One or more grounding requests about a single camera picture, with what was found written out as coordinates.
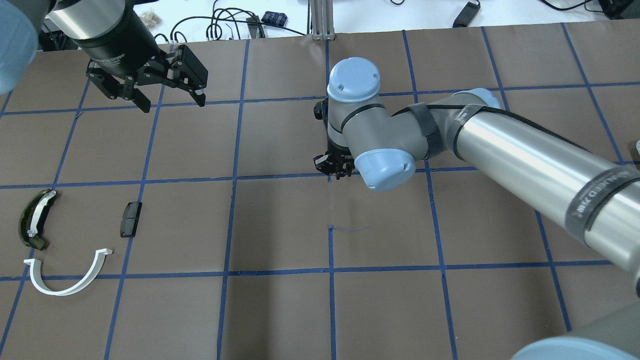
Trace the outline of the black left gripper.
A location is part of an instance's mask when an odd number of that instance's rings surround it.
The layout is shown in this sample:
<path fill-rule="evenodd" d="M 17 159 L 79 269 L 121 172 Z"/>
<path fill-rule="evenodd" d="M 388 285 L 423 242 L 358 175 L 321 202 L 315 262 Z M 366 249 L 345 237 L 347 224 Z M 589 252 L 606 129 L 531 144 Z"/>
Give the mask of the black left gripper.
<path fill-rule="evenodd" d="M 126 7 L 105 34 L 75 43 L 91 59 L 87 78 L 110 100 L 131 101 L 149 113 L 151 101 L 137 88 L 137 73 L 150 68 L 164 75 L 162 85 L 185 91 L 199 107 L 205 106 L 209 73 L 201 60 L 185 44 L 171 52 L 161 50 L 132 7 Z"/>

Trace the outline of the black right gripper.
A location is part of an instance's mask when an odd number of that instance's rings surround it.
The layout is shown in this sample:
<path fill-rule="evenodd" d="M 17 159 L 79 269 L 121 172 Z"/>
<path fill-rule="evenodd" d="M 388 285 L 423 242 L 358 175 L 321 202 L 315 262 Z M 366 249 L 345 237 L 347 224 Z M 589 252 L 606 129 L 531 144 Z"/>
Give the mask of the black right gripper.
<path fill-rule="evenodd" d="M 313 108 L 314 117 L 322 120 L 326 130 L 327 150 L 313 158 L 316 171 L 325 176 L 334 176 L 337 180 L 351 177 L 355 171 L 355 161 L 352 153 L 345 146 L 335 144 L 329 136 L 329 100 L 318 101 Z"/>

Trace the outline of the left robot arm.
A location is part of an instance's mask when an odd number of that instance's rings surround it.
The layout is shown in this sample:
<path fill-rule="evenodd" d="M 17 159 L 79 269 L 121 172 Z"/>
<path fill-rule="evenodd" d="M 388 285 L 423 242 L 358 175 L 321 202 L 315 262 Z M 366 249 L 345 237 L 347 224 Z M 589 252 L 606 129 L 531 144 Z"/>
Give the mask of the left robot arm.
<path fill-rule="evenodd" d="M 110 100 L 133 102 L 147 113 L 141 86 L 160 84 L 206 104 L 208 70 L 187 45 L 167 53 L 134 10 L 132 0 L 3 0 L 0 91 L 18 85 L 39 46 L 45 18 L 89 55 L 86 76 Z"/>

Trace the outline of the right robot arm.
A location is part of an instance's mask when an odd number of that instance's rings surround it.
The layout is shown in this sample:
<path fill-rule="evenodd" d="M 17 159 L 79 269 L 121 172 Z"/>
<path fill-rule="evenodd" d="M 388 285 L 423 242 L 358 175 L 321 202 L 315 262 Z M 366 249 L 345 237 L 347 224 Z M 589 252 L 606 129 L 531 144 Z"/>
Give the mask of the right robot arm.
<path fill-rule="evenodd" d="M 357 171 L 372 191 L 389 191 L 414 175 L 417 162 L 450 152 L 631 274 L 639 292 L 637 169 L 506 111 L 486 88 L 391 114 L 380 87 L 380 72 L 366 58 L 333 66 L 327 95 L 313 108 L 327 141 L 313 158 L 317 171 L 338 179 Z"/>

